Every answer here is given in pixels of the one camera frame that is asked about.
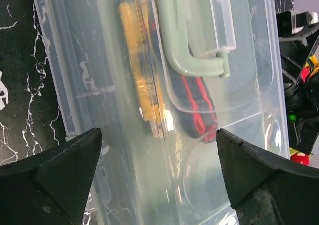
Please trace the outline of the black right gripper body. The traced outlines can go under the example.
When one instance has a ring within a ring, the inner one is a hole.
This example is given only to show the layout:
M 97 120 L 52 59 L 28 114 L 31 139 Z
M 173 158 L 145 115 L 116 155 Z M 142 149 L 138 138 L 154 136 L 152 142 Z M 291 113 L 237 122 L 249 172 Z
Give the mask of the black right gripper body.
M 310 155 L 319 135 L 319 73 L 305 82 L 301 73 L 319 47 L 319 17 L 315 12 L 288 10 L 276 20 L 289 147 Z

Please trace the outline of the yellow utility knife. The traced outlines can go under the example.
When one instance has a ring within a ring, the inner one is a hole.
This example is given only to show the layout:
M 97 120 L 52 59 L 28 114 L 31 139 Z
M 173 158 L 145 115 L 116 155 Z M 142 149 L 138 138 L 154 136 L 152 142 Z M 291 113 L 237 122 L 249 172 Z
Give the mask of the yellow utility knife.
M 140 115 L 143 121 L 150 124 L 153 137 L 165 138 L 168 136 L 168 127 L 165 125 L 168 113 L 160 79 L 154 68 L 149 3 L 150 0 L 119 0 L 118 13 L 122 22 Z

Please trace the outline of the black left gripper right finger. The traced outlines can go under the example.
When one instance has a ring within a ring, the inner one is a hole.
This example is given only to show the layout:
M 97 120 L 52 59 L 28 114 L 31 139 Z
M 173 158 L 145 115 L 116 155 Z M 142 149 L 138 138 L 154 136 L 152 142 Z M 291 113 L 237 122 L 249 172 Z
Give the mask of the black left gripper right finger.
M 317 225 L 319 170 L 217 131 L 231 208 L 241 225 Z

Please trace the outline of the clear and green toolbox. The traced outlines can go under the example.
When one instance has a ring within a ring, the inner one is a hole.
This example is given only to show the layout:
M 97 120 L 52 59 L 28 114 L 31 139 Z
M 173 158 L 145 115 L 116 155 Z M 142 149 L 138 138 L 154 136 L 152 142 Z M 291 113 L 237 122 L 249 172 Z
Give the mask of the clear and green toolbox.
M 133 61 L 123 0 L 34 1 L 66 139 L 102 132 L 83 224 L 238 224 L 217 144 L 186 133 L 162 54 L 147 44 L 142 59 L 151 62 Z M 230 3 L 238 40 L 231 75 L 204 79 L 219 127 L 287 157 L 275 0 Z

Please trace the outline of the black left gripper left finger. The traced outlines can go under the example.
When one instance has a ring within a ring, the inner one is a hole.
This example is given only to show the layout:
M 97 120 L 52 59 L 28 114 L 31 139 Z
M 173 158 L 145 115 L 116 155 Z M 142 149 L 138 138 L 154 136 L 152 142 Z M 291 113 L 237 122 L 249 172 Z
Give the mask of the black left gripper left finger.
M 2 225 L 80 225 L 102 145 L 100 128 L 0 168 Z

